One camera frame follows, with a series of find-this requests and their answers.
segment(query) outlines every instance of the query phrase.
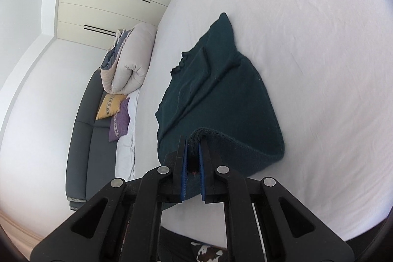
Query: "white bed sheet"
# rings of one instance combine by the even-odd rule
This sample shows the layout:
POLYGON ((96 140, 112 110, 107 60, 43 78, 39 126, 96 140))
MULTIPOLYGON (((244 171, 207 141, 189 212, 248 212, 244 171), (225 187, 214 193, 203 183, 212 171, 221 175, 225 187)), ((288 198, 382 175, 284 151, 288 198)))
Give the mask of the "white bed sheet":
MULTIPOLYGON (((226 12, 260 72, 285 142, 272 176, 348 240, 393 203, 393 0, 172 0, 158 27, 136 116, 135 178, 158 166, 155 112, 170 70, 226 12)), ((226 247, 222 205, 200 197, 162 226, 226 247)))
POLYGON ((127 134, 117 141, 115 176, 125 181, 134 179, 135 163, 135 119, 140 88, 127 95, 127 109, 130 116, 127 134))

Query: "green garment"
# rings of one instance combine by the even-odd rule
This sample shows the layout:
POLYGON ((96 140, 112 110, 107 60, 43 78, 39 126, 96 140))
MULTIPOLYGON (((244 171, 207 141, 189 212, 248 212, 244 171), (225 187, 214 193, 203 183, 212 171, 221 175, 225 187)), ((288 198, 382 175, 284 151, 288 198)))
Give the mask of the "green garment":
MULTIPOLYGON (((193 49, 182 53, 156 112, 161 164, 188 136, 189 156, 198 156, 206 136, 225 165, 250 176, 284 155, 284 141, 262 79, 237 51, 225 13, 193 49)), ((186 199, 200 193, 199 174, 188 174, 186 199)))

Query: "folded clothing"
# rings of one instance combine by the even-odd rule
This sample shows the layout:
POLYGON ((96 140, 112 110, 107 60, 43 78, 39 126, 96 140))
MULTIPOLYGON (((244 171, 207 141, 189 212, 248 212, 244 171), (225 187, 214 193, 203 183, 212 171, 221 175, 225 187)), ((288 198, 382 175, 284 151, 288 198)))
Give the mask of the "folded clothing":
POLYGON ((115 58, 105 57, 101 65, 101 78, 108 93, 128 95, 141 87, 145 80, 157 28, 148 23, 139 23, 131 31, 125 37, 120 36, 119 45, 112 49, 115 58))
POLYGON ((111 117, 120 111, 120 104, 126 98, 125 95, 105 95, 98 110, 96 120, 111 117))
MULTIPOLYGON (((198 163, 202 136, 225 165, 244 176, 280 160, 284 141, 267 90, 237 51, 227 15, 222 13, 182 56, 156 112, 160 163, 177 150, 181 135, 189 137, 191 163, 198 163)), ((189 174, 186 199, 199 191, 199 174, 189 174)))
POLYGON ((127 134, 128 124, 130 123, 130 116, 128 115, 129 98, 123 100, 120 104, 120 111, 111 119, 111 126, 109 127, 109 142, 118 140, 121 136, 127 134))

